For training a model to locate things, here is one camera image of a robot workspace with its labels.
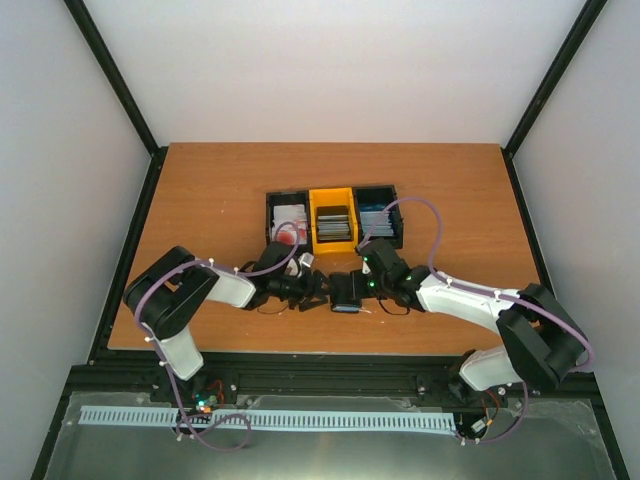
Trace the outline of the black leather card holder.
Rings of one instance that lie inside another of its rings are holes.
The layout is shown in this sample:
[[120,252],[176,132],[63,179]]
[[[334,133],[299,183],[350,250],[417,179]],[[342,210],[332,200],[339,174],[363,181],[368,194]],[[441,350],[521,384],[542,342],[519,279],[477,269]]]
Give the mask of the black leather card holder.
[[356,314],[362,301],[355,291],[354,277],[349,273],[332,273],[329,276],[330,307],[334,313]]

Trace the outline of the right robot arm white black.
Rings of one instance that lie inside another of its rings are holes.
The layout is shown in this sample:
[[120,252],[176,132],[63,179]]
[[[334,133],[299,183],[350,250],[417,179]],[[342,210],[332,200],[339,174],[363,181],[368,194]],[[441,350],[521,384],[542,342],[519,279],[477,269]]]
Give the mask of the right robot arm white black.
[[500,346],[472,350],[459,360],[450,381],[458,396],[512,383],[555,390],[592,359],[585,334],[542,285],[490,288],[429,266],[411,268],[382,238],[359,246],[357,252],[374,295],[405,310],[456,317],[501,338]]

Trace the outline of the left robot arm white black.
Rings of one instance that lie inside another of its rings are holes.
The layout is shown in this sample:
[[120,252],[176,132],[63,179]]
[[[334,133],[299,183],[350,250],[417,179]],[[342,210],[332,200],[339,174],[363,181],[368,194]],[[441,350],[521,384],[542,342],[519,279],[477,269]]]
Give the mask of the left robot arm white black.
[[258,260],[234,269],[175,246],[126,287],[122,300],[159,364],[175,376],[174,392],[193,403],[208,390],[208,378],[199,371],[204,358],[189,329],[201,305],[209,301],[251,311],[276,298],[301,312],[322,306],[329,300],[329,279],[312,264],[312,254],[277,241]]

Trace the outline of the dark card stack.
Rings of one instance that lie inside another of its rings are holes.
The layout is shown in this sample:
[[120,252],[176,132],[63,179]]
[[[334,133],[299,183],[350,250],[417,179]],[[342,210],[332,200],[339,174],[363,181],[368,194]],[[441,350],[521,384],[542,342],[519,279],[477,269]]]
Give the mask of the dark card stack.
[[319,243],[350,241],[352,232],[348,207],[319,206],[316,209],[316,231]]

